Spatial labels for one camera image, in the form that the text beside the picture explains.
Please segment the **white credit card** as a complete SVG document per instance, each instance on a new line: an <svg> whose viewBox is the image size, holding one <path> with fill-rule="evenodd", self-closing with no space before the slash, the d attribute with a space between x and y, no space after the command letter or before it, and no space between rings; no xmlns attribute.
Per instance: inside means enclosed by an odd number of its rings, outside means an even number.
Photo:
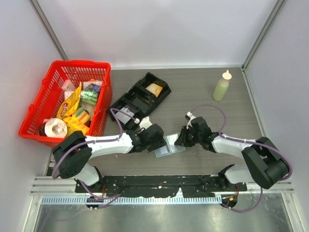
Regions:
<svg viewBox="0 0 309 232"><path fill-rule="evenodd" d="M178 139L178 137L179 135L177 133L165 137L168 153L176 153L182 149L181 146L175 145L175 142Z"/></svg>

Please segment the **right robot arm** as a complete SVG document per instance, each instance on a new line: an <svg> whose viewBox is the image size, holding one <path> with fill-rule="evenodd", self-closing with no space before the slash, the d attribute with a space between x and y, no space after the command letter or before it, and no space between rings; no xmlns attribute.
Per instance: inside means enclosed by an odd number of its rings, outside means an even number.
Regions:
<svg viewBox="0 0 309 232"><path fill-rule="evenodd" d="M213 153L224 153L243 159L244 166L234 164L225 167L218 178L218 185L224 191L231 190L235 184L255 182L258 186L269 189L286 177L291 168L266 137L256 140L242 140L218 132L212 132L202 117L192 117L182 126L175 145L193 147L199 144Z"/></svg>

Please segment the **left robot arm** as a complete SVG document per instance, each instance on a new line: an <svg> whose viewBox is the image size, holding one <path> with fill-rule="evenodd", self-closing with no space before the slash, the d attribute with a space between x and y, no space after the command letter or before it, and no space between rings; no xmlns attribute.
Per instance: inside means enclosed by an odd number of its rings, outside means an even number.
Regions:
<svg viewBox="0 0 309 232"><path fill-rule="evenodd" d="M166 145L164 132L157 124L141 127L140 131L128 130L114 136L85 136L81 131L72 133L52 153L56 164L52 178L73 178L80 186L78 192L99 192L104 185L97 167L88 164L90 159L110 154L155 151Z"/></svg>

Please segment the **green leather card holder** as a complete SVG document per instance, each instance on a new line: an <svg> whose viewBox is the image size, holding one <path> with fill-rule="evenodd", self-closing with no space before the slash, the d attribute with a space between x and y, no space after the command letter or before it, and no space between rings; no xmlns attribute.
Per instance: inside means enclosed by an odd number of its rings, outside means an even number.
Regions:
<svg viewBox="0 0 309 232"><path fill-rule="evenodd" d="M185 147L182 146L182 149L179 152L183 152L183 151L185 151ZM155 153L156 158L161 158L161 157L164 157L164 156L175 154L175 153L168 153L167 152L167 145L155 150L154 153Z"/></svg>

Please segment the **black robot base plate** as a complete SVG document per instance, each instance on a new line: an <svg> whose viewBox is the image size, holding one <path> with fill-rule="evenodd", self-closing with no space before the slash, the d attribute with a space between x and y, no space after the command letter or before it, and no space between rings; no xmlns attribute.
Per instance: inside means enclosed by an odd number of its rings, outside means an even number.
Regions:
<svg viewBox="0 0 309 232"><path fill-rule="evenodd" d="M212 197L215 192L247 191L247 186L211 175L127 175L105 176L88 189L107 197L118 194L128 198L172 198L181 190L185 198L197 198Z"/></svg>

